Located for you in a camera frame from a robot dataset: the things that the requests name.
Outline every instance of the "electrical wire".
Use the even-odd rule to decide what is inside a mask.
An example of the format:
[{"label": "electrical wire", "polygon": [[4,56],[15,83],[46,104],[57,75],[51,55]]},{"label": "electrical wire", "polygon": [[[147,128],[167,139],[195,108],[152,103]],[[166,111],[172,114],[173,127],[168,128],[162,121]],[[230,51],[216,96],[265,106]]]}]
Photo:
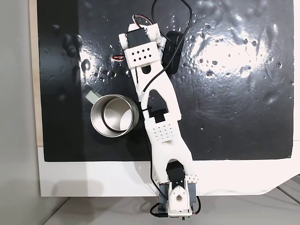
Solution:
[{"label": "electrical wire", "polygon": [[160,203],[158,202],[158,203],[156,203],[155,205],[153,205],[153,206],[151,207],[151,209],[150,209],[150,214],[151,214],[151,215],[156,216],[157,213],[154,213],[153,210],[154,210],[157,206],[159,206],[159,205],[160,205]]},{"label": "electrical wire", "polygon": [[136,84],[138,84],[139,83],[139,78],[137,76],[137,69],[136,69],[136,67],[135,67],[135,76],[136,76]]},{"label": "electrical wire", "polygon": [[185,36],[186,36],[186,34],[187,34],[187,32],[188,32],[189,27],[191,26],[191,22],[192,22],[192,18],[193,18],[193,10],[192,10],[192,8],[190,7],[190,5],[189,5],[186,1],[181,0],[181,2],[183,2],[183,3],[188,7],[189,12],[190,12],[190,16],[189,16],[189,21],[188,21],[188,24],[187,24],[187,28],[185,29],[185,31],[184,31],[184,33],[183,33],[183,36],[182,36],[182,38],[181,38],[181,40],[180,40],[178,46],[176,47],[175,52],[174,52],[174,54],[173,54],[171,60],[169,61],[169,63],[164,67],[164,69],[163,69],[162,71],[160,71],[157,75],[155,75],[155,76],[148,82],[148,84],[147,84],[147,85],[145,86],[145,88],[143,89],[143,92],[145,92],[145,91],[147,90],[147,88],[149,88],[149,86],[152,84],[152,82],[155,81],[155,79],[158,78],[159,75],[161,75],[163,72],[165,72],[165,70],[170,66],[170,64],[172,63],[172,61],[173,61],[173,59],[174,59],[174,57],[175,57],[177,51],[178,51],[179,48],[180,48],[181,43],[183,42],[183,40],[184,40],[184,38],[185,38]]},{"label": "electrical wire", "polygon": [[196,212],[194,212],[195,215],[197,215],[200,211],[201,211],[201,201],[199,196],[197,196],[197,200],[198,200],[198,210]]},{"label": "electrical wire", "polygon": [[140,15],[140,14],[132,15],[132,20],[133,20],[133,22],[134,22],[139,28],[142,28],[142,27],[141,27],[140,24],[136,21],[136,19],[135,19],[136,17],[143,18],[143,19],[145,19],[146,21],[148,21],[151,25],[153,25],[152,20],[151,20],[150,18],[146,17],[145,15]]},{"label": "electrical wire", "polygon": [[152,154],[150,152],[150,148],[148,146],[148,139],[147,139],[147,133],[146,133],[146,128],[144,127],[145,130],[145,141],[146,141],[146,148],[150,157],[150,179],[152,181],[152,183],[154,184],[154,186],[156,187],[156,189],[160,192],[160,194],[166,199],[168,200],[168,198],[164,195],[164,193],[160,190],[160,188],[157,186],[156,182],[153,180],[153,162],[152,162]]},{"label": "electrical wire", "polygon": [[[153,22],[154,23],[157,23],[156,20],[155,20],[155,17],[154,17],[154,7],[155,7],[155,4],[156,4],[157,0],[154,0],[153,1],[153,4],[152,4],[152,7],[151,7],[151,16],[152,16],[152,19],[153,19]],[[171,41],[167,36],[166,34],[159,28],[159,31],[161,33],[161,35],[167,39],[169,42],[171,42],[173,45],[176,45],[176,43],[174,43],[173,41]]]},{"label": "electrical wire", "polygon": [[112,60],[116,62],[122,62],[125,59],[125,55],[113,55]]}]

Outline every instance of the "floor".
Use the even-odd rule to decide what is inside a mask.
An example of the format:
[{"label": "floor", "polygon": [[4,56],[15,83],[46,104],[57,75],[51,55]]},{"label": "floor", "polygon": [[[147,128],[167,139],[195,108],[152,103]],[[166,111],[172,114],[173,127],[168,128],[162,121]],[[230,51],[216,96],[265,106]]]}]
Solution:
[{"label": "floor", "polygon": [[[279,188],[300,200],[300,177]],[[182,224],[178,218],[155,218],[154,197],[70,198],[45,225]],[[279,189],[265,195],[202,196],[200,214],[185,223],[202,225],[298,225],[300,205]]]}]

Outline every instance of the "wooden board edge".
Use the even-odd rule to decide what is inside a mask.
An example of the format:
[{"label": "wooden board edge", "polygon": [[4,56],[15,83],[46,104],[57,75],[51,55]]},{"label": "wooden board edge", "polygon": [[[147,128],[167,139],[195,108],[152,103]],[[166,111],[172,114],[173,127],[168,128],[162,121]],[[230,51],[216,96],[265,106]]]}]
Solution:
[{"label": "wooden board edge", "polygon": [[30,44],[33,80],[34,112],[36,124],[37,146],[43,147],[43,123],[41,106],[41,89],[39,74],[39,51],[38,51],[38,11],[37,0],[29,0],[30,17]]}]

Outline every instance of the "mug handle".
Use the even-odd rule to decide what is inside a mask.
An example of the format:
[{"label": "mug handle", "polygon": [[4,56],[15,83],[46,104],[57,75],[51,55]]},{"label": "mug handle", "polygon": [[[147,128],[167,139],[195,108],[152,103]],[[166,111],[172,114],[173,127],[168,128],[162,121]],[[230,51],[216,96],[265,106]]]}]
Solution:
[{"label": "mug handle", "polygon": [[90,90],[89,93],[85,96],[87,100],[89,100],[92,104],[95,104],[99,98],[102,96],[99,95],[97,92]]}]

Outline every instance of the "perforated plate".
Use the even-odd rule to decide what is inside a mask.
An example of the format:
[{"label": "perforated plate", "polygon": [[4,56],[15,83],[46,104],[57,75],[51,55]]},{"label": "perforated plate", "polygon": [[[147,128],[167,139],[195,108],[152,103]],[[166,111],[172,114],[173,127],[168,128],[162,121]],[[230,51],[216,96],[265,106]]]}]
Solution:
[{"label": "perforated plate", "polygon": [[179,129],[176,121],[164,121],[151,127],[151,135],[159,142],[170,141],[177,134],[179,134]]},{"label": "perforated plate", "polygon": [[198,184],[199,178],[197,177],[197,174],[193,174],[191,176],[186,176],[186,180],[188,183]]},{"label": "perforated plate", "polygon": [[156,42],[150,42],[124,51],[129,69],[160,60]]}]

